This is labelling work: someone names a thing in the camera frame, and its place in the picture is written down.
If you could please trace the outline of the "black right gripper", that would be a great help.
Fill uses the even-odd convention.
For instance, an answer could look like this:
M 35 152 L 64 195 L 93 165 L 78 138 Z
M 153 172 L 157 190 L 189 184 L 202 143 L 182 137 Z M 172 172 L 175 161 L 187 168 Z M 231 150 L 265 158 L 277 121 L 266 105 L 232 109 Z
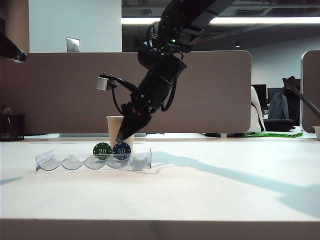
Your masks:
M 152 114 L 162 106 L 186 67 L 187 65 L 175 56 L 161 56 L 138 86 L 131 83 L 124 85 L 131 92 L 131 101 L 121 107 L 123 120 L 115 139 L 116 143 L 124 142 L 149 124 Z

